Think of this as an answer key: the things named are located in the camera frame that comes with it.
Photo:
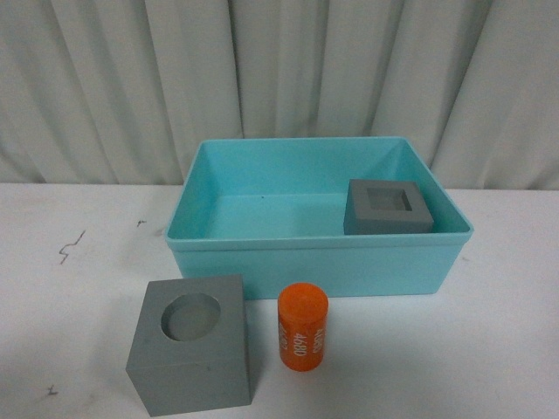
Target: plastic bin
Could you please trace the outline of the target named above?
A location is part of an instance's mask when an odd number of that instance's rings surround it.
[[[431,233],[345,236],[349,179],[414,181]],[[241,273],[247,299],[297,281],[329,297],[438,290],[472,225],[404,138],[202,143],[165,237],[186,278]]]

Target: scuff mark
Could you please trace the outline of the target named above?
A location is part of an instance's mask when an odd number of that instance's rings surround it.
[[[59,392],[54,391],[54,384],[52,384],[47,390],[49,390],[47,395],[57,395]]]
[[[78,237],[78,240],[76,240],[74,243],[65,244],[65,246],[62,249],[59,250],[59,255],[64,256],[62,258],[62,260],[60,261],[60,264],[63,264],[66,261],[66,258],[68,258],[68,256],[70,256],[68,253],[66,253],[66,247],[75,246],[76,244],[78,244],[79,241],[81,240],[81,238],[84,236],[84,234],[86,234],[85,230],[83,230],[81,232],[81,234]]]

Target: orange can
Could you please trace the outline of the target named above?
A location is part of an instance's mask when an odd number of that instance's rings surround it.
[[[295,371],[310,371],[324,355],[328,296],[307,282],[286,287],[278,297],[279,356]]]

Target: gray foam block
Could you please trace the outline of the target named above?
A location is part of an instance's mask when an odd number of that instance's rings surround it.
[[[432,227],[433,218],[416,183],[349,181],[345,234],[429,233]]]
[[[241,276],[150,282],[126,371],[150,416],[250,404]]]

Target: white curtain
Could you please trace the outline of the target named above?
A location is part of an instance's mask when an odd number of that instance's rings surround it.
[[[0,182],[178,184],[213,138],[401,135],[559,189],[557,0],[5,0]]]

